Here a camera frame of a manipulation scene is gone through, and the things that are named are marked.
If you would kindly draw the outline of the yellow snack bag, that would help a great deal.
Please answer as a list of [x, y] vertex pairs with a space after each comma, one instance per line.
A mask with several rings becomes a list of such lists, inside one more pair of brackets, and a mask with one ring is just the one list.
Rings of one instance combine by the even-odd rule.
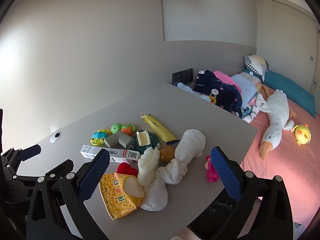
[[108, 173], [99, 181], [99, 190], [112, 220], [120, 219], [135, 211], [145, 192], [135, 176]]

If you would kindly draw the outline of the red plush heart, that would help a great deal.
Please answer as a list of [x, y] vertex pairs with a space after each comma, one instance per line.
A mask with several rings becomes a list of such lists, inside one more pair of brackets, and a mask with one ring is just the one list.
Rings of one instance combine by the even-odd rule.
[[138, 170], [136, 168], [132, 167], [130, 164], [123, 162], [118, 165], [117, 173], [137, 177]]

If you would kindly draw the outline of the blue yellow frog toy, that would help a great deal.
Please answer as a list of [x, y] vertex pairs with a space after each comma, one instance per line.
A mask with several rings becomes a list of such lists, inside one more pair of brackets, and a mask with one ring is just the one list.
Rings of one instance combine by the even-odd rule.
[[90, 139], [90, 143], [93, 146], [99, 146], [99, 145], [104, 145], [105, 142], [104, 140], [109, 137], [111, 134], [110, 129], [100, 129], [97, 132], [92, 134], [92, 137]]

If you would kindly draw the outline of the yellow long wrapper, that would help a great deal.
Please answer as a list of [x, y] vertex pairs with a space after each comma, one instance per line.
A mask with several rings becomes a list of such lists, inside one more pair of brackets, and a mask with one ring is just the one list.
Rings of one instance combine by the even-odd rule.
[[177, 139], [163, 124], [161, 124], [156, 118], [152, 115], [143, 115], [140, 116], [150, 128], [160, 137], [167, 145], [172, 145], [179, 142]]

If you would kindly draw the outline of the magenta plastic toy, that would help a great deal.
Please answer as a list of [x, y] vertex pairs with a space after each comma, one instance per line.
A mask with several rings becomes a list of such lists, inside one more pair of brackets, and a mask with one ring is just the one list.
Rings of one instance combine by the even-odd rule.
[[209, 155], [206, 156], [206, 163], [204, 165], [204, 168], [206, 169], [206, 176], [208, 182], [215, 183], [220, 179], [214, 166], [212, 165], [211, 158]]

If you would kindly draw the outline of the green orange chameleon toy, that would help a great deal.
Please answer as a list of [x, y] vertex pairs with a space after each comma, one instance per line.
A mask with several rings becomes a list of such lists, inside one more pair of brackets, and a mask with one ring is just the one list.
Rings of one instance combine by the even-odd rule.
[[112, 134], [116, 134], [118, 132], [123, 132], [126, 133], [127, 135], [131, 136], [133, 135], [133, 133], [136, 131], [136, 126], [133, 124], [120, 124], [120, 123], [116, 123], [114, 125], [112, 125], [111, 127], [111, 133]]

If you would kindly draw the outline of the white cartoon folded cloth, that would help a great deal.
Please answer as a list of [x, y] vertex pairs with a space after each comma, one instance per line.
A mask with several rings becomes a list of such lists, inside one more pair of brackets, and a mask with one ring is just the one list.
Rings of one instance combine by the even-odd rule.
[[259, 109], [255, 105], [248, 105], [246, 108], [242, 108], [241, 112], [242, 120], [250, 124], [256, 118], [257, 114], [259, 113]]

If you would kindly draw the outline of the pink bed sheet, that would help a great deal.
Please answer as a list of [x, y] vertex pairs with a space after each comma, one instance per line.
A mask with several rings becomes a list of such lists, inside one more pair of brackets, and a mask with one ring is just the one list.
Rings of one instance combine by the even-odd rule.
[[260, 112], [250, 123], [258, 131], [241, 167], [261, 178], [280, 175], [289, 195], [293, 221], [308, 226], [319, 209], [319, 115], [311, 116], [292, 100], [288, 103], [297, 114], [294, 123], [309, 126], [310, 143], [298, 145], [293, 132], [283, 131], [279, 146], [260, 159], [260, 142], [269, 126], [266, 113]]

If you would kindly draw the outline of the navy bunny blanket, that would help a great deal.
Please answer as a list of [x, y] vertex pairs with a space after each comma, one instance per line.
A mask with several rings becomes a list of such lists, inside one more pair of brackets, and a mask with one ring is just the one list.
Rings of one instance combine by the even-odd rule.
[[229, 81], [225, 83], [210, 70], [203, 69], [198, 72], [194, 82], [194, 90], [198, 93], [211, 96], [215, 99], [215, 105], [242, 117], [242, 96], [240, 90]]

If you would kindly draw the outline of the yellow chick plush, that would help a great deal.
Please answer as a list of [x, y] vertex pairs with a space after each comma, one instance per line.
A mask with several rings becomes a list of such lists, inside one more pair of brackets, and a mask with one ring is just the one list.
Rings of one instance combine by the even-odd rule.
[[311, 141], [311, 132], [308, 124], [296, 125], [293, 128], [295, 139], [298, 145], [306, 145]]

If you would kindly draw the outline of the light blue pillow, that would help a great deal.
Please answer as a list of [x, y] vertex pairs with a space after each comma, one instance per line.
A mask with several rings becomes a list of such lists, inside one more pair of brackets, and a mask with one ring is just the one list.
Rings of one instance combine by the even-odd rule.
[[260, 79], [246, 72], [231, 76], [231, 79], [240, 87], [242, 96], [242, 108], [246, 108], [252, 98], [258, 93], [257, 84]]

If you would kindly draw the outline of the teal quilt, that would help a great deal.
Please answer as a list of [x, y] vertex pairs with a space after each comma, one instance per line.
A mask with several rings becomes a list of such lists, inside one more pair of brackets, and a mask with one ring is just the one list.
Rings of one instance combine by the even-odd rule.
[[315, 97], [295, 81], [269, 70], [265, 73], [263, 84], [276, 90], [282, 90], [286, 96], [305, 109], [311, 116], [316, 117]]

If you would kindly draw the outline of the light blue cloth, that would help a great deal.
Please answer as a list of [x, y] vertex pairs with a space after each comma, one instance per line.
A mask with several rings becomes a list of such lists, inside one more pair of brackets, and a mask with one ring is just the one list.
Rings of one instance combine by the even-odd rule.
[[201, 93], [196, 92], [196, 91], [193, 91], [189, 86], [186, 86], [181, 82], [177, 84], [177, 88], [180, 88], [180, 89], [182, 89], [182, 90], [184, 90], [184, 91], [186, 91], [186, 92], [188, 92], [190, 94], [193, 94], [193, 95], [197, 96], [198, 98], [201, 98], [201, 99], [206, 100], [208, 102], [212, 102], [211, 98], [209, 96], [201, 94]]

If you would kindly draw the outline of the patchwork checkered pillow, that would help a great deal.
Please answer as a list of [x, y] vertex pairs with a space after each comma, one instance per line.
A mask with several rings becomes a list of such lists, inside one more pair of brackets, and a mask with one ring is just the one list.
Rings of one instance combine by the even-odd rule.
[[262, 81], [265, 80], [265, 74], [270, 70], [268, 62], [258, 55], [244, 56], [244, 65], [250, 73], [258, 75]]

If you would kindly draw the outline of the black wall switch panel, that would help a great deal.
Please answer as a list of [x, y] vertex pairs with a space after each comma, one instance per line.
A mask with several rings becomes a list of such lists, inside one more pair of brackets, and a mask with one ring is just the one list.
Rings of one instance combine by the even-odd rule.
[[192, 83], [194, 79], [193, 68], [185, 69], [179, 72], [172, 73], [171, 83], [177, 86], [178, 83], [189, 84]]

